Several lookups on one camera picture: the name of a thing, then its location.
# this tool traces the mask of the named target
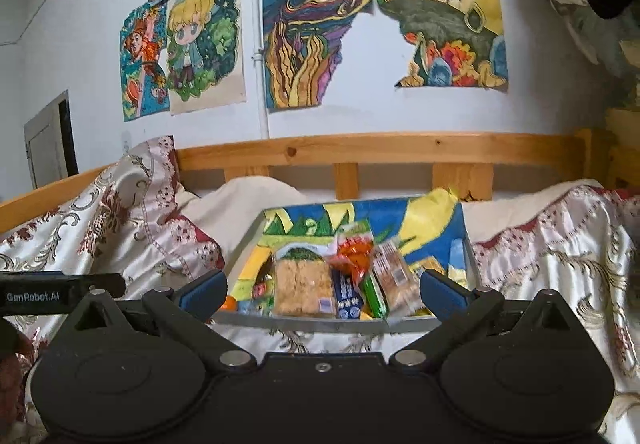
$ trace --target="green package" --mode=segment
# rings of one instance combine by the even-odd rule
[[[360,283],[360,291],[364,295],[373,317],[386,318],[389,310],[386,307],[380,284],[378,284],[378,280],[372,272],[367,272],[367,275],[363,278]]]

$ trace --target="door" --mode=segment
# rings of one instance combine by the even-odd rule
[[[41,188],[70,176],[68,166],[75,165],[75,153],[72,154],[72,164],[67,164],[65,159],[65,147],[67,152],[69,147],[65,146],[64,138],[71,134],[70,120],[68,117],[61,117],[60,113],[65,109],[68,110],[66,91],[24,126],[24,141],[34,188]],[[68,127],[68,132],[63,131],[61,119],[65,119],[65,130]]]

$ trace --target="wooden rail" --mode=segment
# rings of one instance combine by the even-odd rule
[[[334,167],[336,196],[359,196],[358,164],[430,163],[433,185],[451,186],[462,196],[491,199],[494,165],[539,166],[556,169],[564,180],[596,171],[586,159],[596,139],[580,135],[519,133],[376,133],[293,137],[180,149],[181,171],[222,169],[225,179],[269,175],[270,167]],[[0,233],[78,195],[104,168],[36,189],[0,204]]]

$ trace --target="bed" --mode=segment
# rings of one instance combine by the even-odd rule
[[[269,178],[279,166],[332,165],[336,199],[360,195],[359,164],[432,164],[433,187],[462,199],[477,264],[476,283],[510,299],[558,289],[603,353],[616,397],[602,432],[640,442],[640,387],[631,313],[636,218],[630,191],[599,183],[640,183],[640,157],[604,131],[576,135],[382,133],[282,138],[175,150],[171,137],[147,141],[117,164],[91,170],[0,204],[3,270],[120,271],[126,299],[158,285],[178,288],[221,268],[257,213],[305,204],[297,189]],[[550,167],[562,183],[532,195],[492,201],[494,166]],[[187,172],[224,171],[226,185],[199,198],[179,183]],[[59,316],[15,318],[38,351]],[[253,353],[380,351],[386,356],[420,333],[325,334],[222,325],[210,328]],[[33,361],[24,361],[27,369]],[[30,402],[4,442],[44,434]]]

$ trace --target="hand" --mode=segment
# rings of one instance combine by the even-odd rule
[[[27,358],[33,357],[33,345],[27,336],[20,333],[18,353]],[[22,372],[16,354],[0,362],[0,434],[6,433],[22,411],[18,405],[22,387]]]

